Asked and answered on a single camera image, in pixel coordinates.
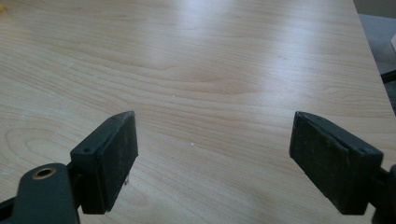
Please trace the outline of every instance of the wooden table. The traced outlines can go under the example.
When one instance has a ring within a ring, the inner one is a hole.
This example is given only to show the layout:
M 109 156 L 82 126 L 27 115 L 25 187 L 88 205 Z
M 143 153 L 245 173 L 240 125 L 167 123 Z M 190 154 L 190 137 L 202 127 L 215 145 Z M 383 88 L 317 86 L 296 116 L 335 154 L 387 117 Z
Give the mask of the wooden table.
M 82 223 L 370 223 L 289 156 L 294 112 L 396 162 L 396 119 L 352 0 L 1 0 L 0 199 L 111 115 L 139 157 Z

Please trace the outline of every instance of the light wood surface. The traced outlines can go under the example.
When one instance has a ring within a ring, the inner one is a hole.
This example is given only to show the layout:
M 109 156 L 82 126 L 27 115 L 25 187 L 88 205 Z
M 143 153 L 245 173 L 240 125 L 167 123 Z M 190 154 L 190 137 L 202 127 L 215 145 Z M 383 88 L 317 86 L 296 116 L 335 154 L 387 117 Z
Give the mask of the light wood surface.
M 289 156 L 294 112 L 396 162 L 396 119 L 352 0 L 0 0 L 0 200 L 106 118 L 136 113 L 113 211 L 82 223 L 370 223 Z

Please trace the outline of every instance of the black rubber pad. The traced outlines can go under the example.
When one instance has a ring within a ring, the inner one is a hole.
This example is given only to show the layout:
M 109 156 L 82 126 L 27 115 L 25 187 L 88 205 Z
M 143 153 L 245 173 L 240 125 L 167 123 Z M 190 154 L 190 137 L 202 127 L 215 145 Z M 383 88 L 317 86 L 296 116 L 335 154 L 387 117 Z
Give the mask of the black rubber pad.
M 70 155 L 73 169 L 83 175 L 83 212 L 110 211 L 137 157 L 134 112 L 107 119 Z
M 381 151 L 324 118 L 296 112 L 290 156 L 340 213 L 364 214 Z

